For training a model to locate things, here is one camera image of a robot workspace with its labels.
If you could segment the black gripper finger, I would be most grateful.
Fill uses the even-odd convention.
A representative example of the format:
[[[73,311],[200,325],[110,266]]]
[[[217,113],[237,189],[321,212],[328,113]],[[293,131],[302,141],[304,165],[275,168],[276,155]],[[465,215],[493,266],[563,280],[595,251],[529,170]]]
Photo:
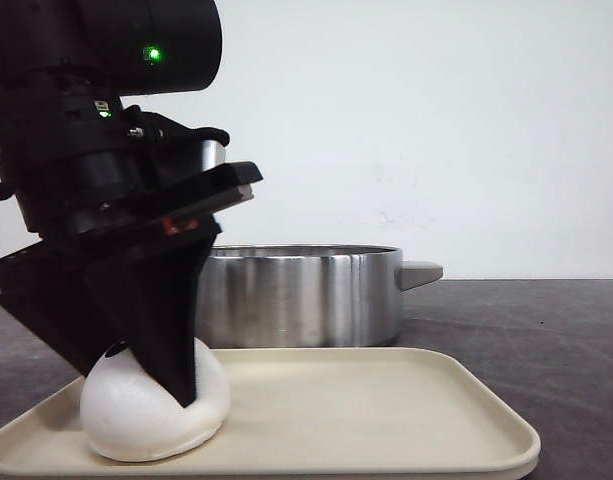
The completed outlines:
[[[4,276],[0,306],[84,376],[99,358],[129,346],[80,272]]]
[[[117,338],[183,407],[197,397],[198,280],[216,236],[186,232],[131,246],[85,273],[85,284]]]

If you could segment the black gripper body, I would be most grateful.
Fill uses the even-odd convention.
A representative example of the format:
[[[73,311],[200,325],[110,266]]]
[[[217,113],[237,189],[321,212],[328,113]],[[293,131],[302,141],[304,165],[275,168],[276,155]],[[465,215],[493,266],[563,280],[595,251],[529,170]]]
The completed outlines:
[[[0,282],[24,261],[64,257],[68,269],[207,249],[214,213],[246,202],[263,176],[253,162],[203,161],[200,144],[141,157],[97,152],[30,171],[0,153],[0,201],[15,197],[40,242],[0,258]]]

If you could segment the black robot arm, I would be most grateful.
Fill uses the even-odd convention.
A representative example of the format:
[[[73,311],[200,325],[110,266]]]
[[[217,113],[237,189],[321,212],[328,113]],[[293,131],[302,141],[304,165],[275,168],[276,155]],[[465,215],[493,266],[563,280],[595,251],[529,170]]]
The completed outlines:
[[[203,90],[221,55],[212,1],[0,1],[0,201],[39,236],[0,258],[0,306],[82,374],[128,349],[182,406],[214,215],[261,173],[122,98]]]

